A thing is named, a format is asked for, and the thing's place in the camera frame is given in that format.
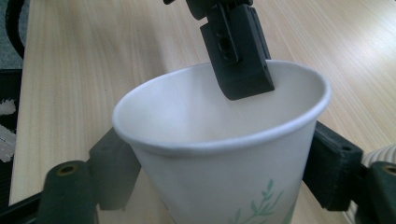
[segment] plant design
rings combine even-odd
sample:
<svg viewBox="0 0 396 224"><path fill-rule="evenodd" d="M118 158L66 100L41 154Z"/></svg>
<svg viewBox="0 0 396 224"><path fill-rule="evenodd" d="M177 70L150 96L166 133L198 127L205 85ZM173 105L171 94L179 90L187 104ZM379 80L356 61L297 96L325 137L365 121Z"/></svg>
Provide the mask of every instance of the plant design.
<svg viewBox="0 0 396 224"><path fill-rule="evenodd" d="M294 212L294 205L292 204L289 212L286 214L285 218L283 219L282 224L290 224L291 223L291 218L293 217L293 212Z"/></svg>
<svg viewBox="0 0 396 224"><path fill-rule="evenodd" d="M259 203L250 203L251 215L242 218L242 209L238 209L234 218L228 219L228 224L264 224L267 222L268 216L274 213L274 208L283 194L283 190L273 200L273 185L274 181L271 179L267 185L267 189L262 191L262 200Z"/></svg>

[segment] wooden table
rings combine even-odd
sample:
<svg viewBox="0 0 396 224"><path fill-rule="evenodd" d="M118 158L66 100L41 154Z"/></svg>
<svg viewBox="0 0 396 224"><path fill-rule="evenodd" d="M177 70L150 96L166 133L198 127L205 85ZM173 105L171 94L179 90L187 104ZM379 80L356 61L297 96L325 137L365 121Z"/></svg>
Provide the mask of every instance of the wooden table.
<svg viewBox="0 0 396 224"><path fill-rule="evenodd" d="M256 0L273 59L326 76L319 120L366 151L396 142L396 2ZM137 85L209 62L184 0L32 0L11 203L42 189L56 164L87 160L111 128L114 105ZM101 223L171 223L144 172L127 213ZM293 224L346 223L302 186Z"/></svg>

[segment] robotic arm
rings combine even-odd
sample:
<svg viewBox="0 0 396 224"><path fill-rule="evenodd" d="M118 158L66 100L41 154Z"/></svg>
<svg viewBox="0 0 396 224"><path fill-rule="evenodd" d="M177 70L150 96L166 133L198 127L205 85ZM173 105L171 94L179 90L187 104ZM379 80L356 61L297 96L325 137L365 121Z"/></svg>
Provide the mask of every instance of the robotic arm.
<svg viewBox="0 0 396 224"><path fill-rule="evenodd" d="M253 0L187 0L201 27L219 86L230 100L273 91L266 59L270 53Z"/></svg>

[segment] black plastic bracket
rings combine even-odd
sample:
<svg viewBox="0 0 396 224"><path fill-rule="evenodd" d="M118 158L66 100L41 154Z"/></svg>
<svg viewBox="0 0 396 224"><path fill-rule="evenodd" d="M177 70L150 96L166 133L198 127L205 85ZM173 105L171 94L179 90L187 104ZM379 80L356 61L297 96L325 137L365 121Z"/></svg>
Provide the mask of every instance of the black plastic bracket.
<svg viewBox="0 0 396 224"><path fill-rule="evenodd" d="M47 173L35 223L96 224L95 206L88 164L65 162Z"/></svg>
<svg viewBox="0 0 396 224"><path fill-rule="evenodd" d="M270 59L252 0L187 0L192 16L208 23L201 27L219 86L230 100L275 89L266 59Z"/></svg>
<svg viewBox="0 0 396 224"><path fill-rule="evenodd" d="M93 195L100 208L125 207L141 168L132 148L111 129L90 150L87 163Z"/></svg>
<svg viewBox="0 0 396 224"><path fill-rule="evenodd" d="M304 182L320 205L346 211L358 205L357 224L396 223L396 164L361 164L363 151L321 123L317 123Z"/></svg>

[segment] paper cup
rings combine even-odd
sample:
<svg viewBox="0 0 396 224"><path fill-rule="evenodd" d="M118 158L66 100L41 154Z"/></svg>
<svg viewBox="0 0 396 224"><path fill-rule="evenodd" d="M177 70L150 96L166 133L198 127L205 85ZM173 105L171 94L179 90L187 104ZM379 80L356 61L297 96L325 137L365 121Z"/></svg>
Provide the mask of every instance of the paper cup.
<svg viewBox="0 0 396 224"><path fill-rule="evenodd" d="M148 81L113 124L177 224L290 223L328 82L268 61L275 90L230 101L210 63Z"/></svg>

